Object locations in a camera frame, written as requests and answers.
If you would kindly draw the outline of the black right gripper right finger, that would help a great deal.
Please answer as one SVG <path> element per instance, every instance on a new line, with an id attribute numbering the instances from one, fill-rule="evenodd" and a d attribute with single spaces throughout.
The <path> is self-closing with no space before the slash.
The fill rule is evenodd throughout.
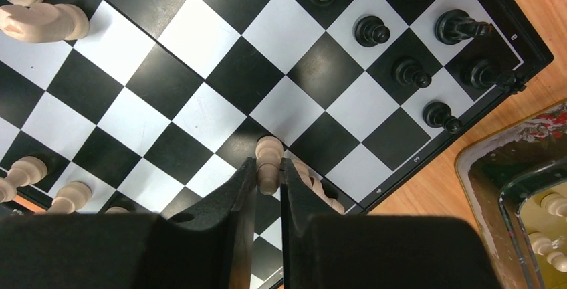
<path id="1" fill-rule="evenodd" d="M 341 215 L 283 159 L 286 288 L 500 288 L 480 236 L 455 217 Z"/>

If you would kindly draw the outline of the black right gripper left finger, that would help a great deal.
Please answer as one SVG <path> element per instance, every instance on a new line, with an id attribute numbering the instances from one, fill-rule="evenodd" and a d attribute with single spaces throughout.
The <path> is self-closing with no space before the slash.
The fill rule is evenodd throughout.
<path id="1" fill-rule="evenodd" d="M 1 220 L 2 288 L 248 288 L 256 160 L 165 219 L 156 213 Z"/>

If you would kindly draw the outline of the black white chess board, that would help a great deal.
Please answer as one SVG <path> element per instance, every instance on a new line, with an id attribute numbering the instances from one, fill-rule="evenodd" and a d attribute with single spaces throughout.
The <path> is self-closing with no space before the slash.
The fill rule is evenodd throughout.
<path id="1" fill-rule="evenodd" d="M 553 59 L 514 0 L 45 0 L 80 7 L 78 41 L 1 36 L 1 172 L 48 168 L 20 188 L 47 207 L 89 185 L 85 213 L 125 204 L 164 216 L 223 184 L 265 135 L 366 213 L 454 140 L 423 121 L 447 104 L 470 128 Z M 446 11 L 494 26 L 455 45 Z M 390 39 L 363 47 L 374 15 Z"/>

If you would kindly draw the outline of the yellow metal tin box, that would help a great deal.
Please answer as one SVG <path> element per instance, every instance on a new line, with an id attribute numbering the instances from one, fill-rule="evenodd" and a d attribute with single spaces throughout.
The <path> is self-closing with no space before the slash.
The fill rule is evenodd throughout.
<path id="1" fill-rule="evenodd" d="M 504 288 L 566 287 L 566 102 L 464 148 L 455 170 Z"/>

